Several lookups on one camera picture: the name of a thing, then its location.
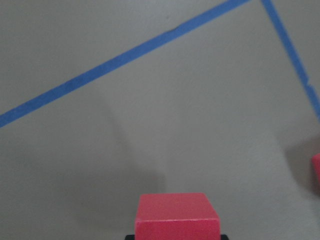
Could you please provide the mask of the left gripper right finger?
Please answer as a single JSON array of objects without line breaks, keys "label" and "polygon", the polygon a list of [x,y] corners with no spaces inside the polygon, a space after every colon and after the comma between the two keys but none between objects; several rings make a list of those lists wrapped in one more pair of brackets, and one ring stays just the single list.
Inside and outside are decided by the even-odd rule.
[{"label": "left gripper right finger", "polygon": [[220,240],[229,240],[229,237],[226,234],[221,234]]}]

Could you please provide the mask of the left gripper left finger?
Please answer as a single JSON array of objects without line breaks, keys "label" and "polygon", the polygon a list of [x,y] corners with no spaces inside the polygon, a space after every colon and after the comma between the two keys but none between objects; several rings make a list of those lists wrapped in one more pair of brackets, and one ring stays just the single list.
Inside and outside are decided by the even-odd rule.
[{"label": "left gripper left finger", "polygon": [[135,235],[134,234],[126,235],[124,240],[135,240]]}]

